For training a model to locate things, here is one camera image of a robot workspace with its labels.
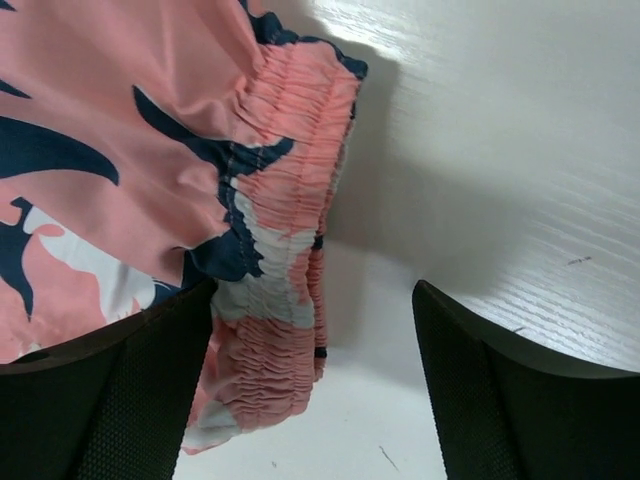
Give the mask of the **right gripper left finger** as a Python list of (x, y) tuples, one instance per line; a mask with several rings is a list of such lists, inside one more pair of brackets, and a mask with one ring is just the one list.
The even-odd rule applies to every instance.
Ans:
[(2, 478), (172, 478), (215, 290), (203, 281), (2, 366)]

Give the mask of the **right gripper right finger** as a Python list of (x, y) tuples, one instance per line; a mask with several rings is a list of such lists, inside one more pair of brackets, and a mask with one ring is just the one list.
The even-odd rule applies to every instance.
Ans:
[(448, 478), (638, 478), (638, 374), (546, 348), (424, 280), (412, 309)]

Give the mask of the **pink shark print shorts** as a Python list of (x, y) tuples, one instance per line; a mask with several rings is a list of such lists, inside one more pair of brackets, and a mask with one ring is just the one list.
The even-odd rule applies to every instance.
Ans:
[(191, 454), (301, 414), (367, 64), (257, 1), (1, 5), (1, 358), (206, 279)]

